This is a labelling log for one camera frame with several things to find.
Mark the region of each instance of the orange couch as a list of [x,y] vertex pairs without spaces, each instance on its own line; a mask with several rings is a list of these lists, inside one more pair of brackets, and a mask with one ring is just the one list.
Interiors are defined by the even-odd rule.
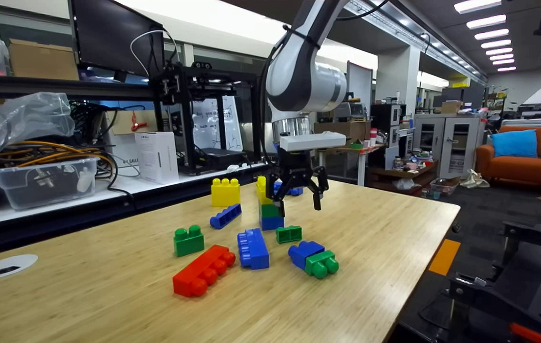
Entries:
[[539,158],[495,156],[491,145],[476,149],[476,172],[488,181],[518,181],[541,185],[541,128],[509,126],[501,132],[535,130]]

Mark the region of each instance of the blue lego brick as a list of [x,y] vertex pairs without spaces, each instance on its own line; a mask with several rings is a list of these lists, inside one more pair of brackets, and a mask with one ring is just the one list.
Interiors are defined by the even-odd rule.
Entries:
[[229,206],[210,219],[213,229],[225,229],[234,217],[240,215],[240,206]]
[[312,242],[312,240],[303,240],[301,244],[297,246],[290,246],[288,250],[288,255],[291,259],[291,263],[299,269],[307,269],[307,257],[309,255],[316,255],[320,252],[324,252],[326,248],[318,242]]
[[[278,193],[280,187],[282,187],[282,181],[274,181],[272,185],[274,194]],[[303,187],[291,187],[288,191],[288,196],[301,196],[303,193],[305,193]]]
[[269,250],[261,229],[236,234],[238,259],[244,269],[269,269]]
[[263,231],[280,229],[280,227],[284,227],[284,217],[261,217],[261,219],[259,219],[259,227],[261,227]]

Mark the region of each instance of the green lego brick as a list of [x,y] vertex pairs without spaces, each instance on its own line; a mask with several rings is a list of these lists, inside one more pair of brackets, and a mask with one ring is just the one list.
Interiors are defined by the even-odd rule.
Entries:
[[299,240],[303,240],[303,229],[299,225],[276,229],[276,242],[278,244],[299,242]]
[[259,206],[261,217],[282,217],[282,210],[276,204],[263,204]]
[[335,261],[333,252],[326,250],[316,255],[307,257],[305,273],[324,280],[328,274],[335,274],[339,271],[339,261]]
[[173,246],[175,246],[175,255],[189,255],[189,254],[196,254],[202,252],[206,246],[206,240],[200,233],[198,225],[190,225],[190,229],[177,229],[175,236],[173,236]]

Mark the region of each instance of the ceiling light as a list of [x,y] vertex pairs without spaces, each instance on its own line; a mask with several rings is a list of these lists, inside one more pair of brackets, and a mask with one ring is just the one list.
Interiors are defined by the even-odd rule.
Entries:
[[516,71],[516,67],[503,67],[503,69],[497,69],[497,72],[509,72],[509,71]]
[[482,19],[476,19],[476,21],[467,21],[467,27],[470,31],[476,31],[476,29],[482,29],[482,27],[493,27],[493,25],[501,25],[505,23],[505,15],[493,15],[493,17],[482,17]]
[[512,65],[514,59],[501,59],[501,61],[493,61],[493,65]]
[[509,46],[509,44],[512,44],[512,40],[493,40],[493,42],[482,44],[482,50],[499,48],[499,46]]
[[467,0],[467,2],[455,4],[455,12],[470,13],[470,12],[480,12],[480,10],[497,8],[497,6],[501,6],[501,0]]
[[501,48],[501,50],[488,50],[486,55],[499,55],[499,53],[510,53],[512,48]]
[[505,55],[491,55],[491,61],[499,61],[499,59],[514,59],[514,53],[505,53]]
[[476,40],[490,40],[490,38],[507,36],[509,32],[510,32],[509,29],[486,31],[486,32],[478,32],[474,38]]

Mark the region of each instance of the plastic bin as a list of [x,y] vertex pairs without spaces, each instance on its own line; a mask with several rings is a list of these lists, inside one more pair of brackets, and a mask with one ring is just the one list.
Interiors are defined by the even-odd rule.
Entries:
[[97,158],[0,168],[0,189],[13,210],[29,210],[95,193]]

